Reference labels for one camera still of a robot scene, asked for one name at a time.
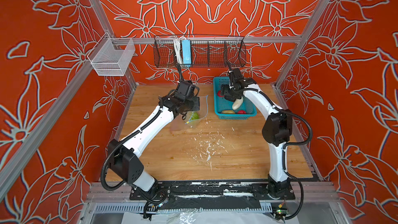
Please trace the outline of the green cabbage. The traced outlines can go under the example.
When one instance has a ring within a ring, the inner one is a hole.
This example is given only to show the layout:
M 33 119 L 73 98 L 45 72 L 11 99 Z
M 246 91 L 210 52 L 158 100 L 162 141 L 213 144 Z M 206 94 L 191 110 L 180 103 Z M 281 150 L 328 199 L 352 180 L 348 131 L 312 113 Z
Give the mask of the green cabbage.
M 191 117 L 189 118 L 189 122 L 200 119 L 200 115 L 198 112 L 192 112 Z

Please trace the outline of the clear zip top bag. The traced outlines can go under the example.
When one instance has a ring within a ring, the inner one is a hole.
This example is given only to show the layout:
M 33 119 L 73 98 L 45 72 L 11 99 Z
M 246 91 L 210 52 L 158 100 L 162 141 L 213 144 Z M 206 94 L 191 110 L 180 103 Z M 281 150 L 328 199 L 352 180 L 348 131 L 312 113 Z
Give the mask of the clear zip top bag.
M 179 115 L 170 123 L 170 131 L 186 131 L 196 128 L 199 123 L 208 115 L 208 95 L 200 96 L 200 107 L 198 111 L 189 111 L 185 119 Z

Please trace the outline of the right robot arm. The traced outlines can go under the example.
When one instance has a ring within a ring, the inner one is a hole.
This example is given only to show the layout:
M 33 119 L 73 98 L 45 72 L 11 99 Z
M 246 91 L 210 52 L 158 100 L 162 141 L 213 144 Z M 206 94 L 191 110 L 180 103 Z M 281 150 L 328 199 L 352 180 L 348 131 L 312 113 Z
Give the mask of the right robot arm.
M 249 99 L 261 112 L 265 119 L 262 136 L 268 143 L 271 167 L 268 174 L 268 195 L 272 199 L 279 199 L 290 190 L 292 175 L 287 169 L 287 147 L 307 145 L 313 139 L 313 130 L 303 117 L 292 113 L 290 110 L 280 108 L 272 101 L 257 84 L 242 87 L 222 85 L 220 95 L 229 101 Z M 290 142 L 292 135 L 293 119 L 300 120 L 307 126 L 308 138 L 302 142 Z

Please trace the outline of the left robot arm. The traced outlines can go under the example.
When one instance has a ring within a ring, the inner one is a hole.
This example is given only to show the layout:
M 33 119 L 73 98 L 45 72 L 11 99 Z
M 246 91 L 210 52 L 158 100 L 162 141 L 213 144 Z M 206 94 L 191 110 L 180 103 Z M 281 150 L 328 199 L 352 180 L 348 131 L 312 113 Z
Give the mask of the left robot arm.
M 140 157 L 158 133 L 178 116 L 185 120 L 189 112 L 200 109 L 200 89 L 182 75 L 181 65 L 176 63 L 179 82 L 176 89 L 159 97 L 154 111 L 132 133 L 120 141 L 108 144 L 108 155 L 101 168 L 100 182 L 106 191 L 115 191 L 123 184 L 154 196 L 158 181 L 146 172 Z

